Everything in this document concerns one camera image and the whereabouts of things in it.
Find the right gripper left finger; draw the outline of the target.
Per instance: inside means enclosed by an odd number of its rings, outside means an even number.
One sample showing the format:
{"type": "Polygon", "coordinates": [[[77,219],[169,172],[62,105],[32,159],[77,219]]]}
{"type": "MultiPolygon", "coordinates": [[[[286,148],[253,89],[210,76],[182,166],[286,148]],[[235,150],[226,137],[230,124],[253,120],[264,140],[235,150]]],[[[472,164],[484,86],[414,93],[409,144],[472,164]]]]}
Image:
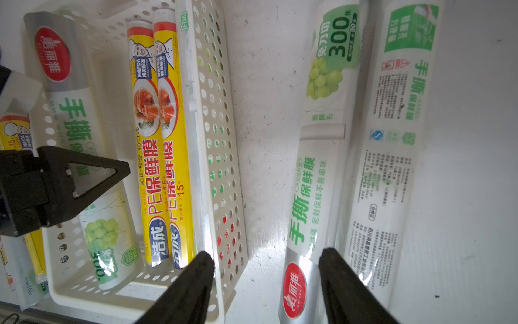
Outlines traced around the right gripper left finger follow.
{"type": "Polygon", "coordinates": [[[137,324],[204,323],[214,278],[214,261],[200,252],[137,324]]]}

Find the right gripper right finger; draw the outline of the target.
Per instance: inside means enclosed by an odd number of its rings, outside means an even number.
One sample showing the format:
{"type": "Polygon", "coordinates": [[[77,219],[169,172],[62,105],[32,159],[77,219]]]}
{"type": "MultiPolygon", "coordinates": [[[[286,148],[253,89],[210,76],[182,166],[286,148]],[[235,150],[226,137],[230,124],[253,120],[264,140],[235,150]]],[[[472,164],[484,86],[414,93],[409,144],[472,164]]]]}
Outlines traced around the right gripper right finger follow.
{"type": "Polygon", "coordinates": [[[336,249],[322,251],[318,268],[329,323],[398,323],[336,249]]]}

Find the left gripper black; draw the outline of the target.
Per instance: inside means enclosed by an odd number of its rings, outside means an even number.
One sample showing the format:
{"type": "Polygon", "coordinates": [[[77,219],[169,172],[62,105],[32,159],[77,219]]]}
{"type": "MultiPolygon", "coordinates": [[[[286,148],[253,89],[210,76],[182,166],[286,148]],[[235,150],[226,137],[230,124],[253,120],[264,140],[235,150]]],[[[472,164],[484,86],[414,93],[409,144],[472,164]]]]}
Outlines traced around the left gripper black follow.
{"type": "Polygon", "coordinates": [[[1,235],[20,237],[69,221],[130,175],[129,163],[65,148],[1,151],[1,235]],[[42,216],[40,176],[44,197],[42,216]]]}

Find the yellow wrap roll group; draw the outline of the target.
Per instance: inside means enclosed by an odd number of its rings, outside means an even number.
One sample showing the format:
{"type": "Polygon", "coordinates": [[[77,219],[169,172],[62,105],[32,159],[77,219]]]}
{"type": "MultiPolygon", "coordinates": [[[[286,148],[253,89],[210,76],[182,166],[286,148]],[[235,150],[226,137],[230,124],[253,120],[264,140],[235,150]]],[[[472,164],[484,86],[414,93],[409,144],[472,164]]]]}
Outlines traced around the yellow wrap roll group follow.
{"type": "Polygon", "coordinates": [[[153,30],[173,264],[183,269],[193,260],[196,246],[175,12],[158,9],[153,30]]]}
{"type": "Polygon", "coordinates": [[[171,265],[171,251],[153,25],[132,20],[127,35],[144,258],[147,270],[157,274],[171,265]]]}

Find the white plastic perforated basket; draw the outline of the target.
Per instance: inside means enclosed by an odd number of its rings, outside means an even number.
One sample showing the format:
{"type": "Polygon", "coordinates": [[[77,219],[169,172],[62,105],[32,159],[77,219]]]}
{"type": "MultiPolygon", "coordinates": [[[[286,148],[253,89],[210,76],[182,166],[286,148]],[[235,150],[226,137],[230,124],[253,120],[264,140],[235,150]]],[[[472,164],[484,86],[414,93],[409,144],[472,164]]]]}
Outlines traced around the white plastic perforated basket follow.
{"type": "MultiPolygon", "coordinates": [[[[145,264],[127,35],[128,23],[132,20],[144,20],[153,25],[153,14],[158,9],[172,9],[176,14],[176,2],[49,1],[27,13],[50,12],[69,18],[85,37],[83,44],[90,51],[96,98],[115,151],[113,159],[129,163],[130,175],[121,182],[140,252],[140,271],[128,283],[100,290],[78,215],[45,228],[43,242],[48,283],[51,298],[59,305],[137,320],[184,269],[177,269],[173,264],[170,220],[171,265],[152,274],[145,264]]],[[[215,264],[206,322],[223,323],[227,307],[235,296],[236,283],[248,262],[246,229],[224,14],[216,1],[191,2],[200,92],[196,121],[202,142],[203,181],[215,264]]],[[[39,61],[29,36],[28,44],[26,71],[42,82],[39,61]]],[[[57,123],[50,111],[45,88],[43,96],[43,102],[30,113],[34,148],[63,148],[58,143],[57,123]]]]}

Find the green grape wrap roll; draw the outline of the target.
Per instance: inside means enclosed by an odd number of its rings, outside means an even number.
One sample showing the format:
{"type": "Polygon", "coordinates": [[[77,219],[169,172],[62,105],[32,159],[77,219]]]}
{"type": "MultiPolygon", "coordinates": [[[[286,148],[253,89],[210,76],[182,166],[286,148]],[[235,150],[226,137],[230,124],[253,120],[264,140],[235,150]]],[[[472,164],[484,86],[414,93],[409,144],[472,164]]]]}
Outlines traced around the green grape wrap roll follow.
{"type": "MultiPolygon", "coordinates": [[[[73,20],[28,13],[24,23],[38,58],[60,147],[115,158],[96,98],[90,51],[73,20]]],[[[128,283],[140,271],[140,252],[124,185],[119,182],[78,215],[100,290],[128,283]]]]}

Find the white green wrap roll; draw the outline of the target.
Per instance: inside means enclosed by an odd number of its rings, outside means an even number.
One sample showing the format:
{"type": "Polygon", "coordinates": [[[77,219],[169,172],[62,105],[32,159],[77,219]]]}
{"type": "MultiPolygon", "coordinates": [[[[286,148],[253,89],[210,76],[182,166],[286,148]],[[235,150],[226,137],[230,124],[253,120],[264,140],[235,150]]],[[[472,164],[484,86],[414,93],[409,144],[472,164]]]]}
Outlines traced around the white green wrap roll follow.
{"type": "Polygon", "coordinates": [[[199,79],[196,75],[196,49],[194,38],[194,12],[191,1],[177,1],[175,5],[179,24],[179,56],[181,65],[181,87],[183,107],[186,115],[188,159],[190,166],[192,213],[194,220],[194,242],[196,252],[213,254],[210,232],[209,205],[205,197],[205,184],[202,167],[202,142],[198,134],[197,112],[200,107],[199,79]]]}

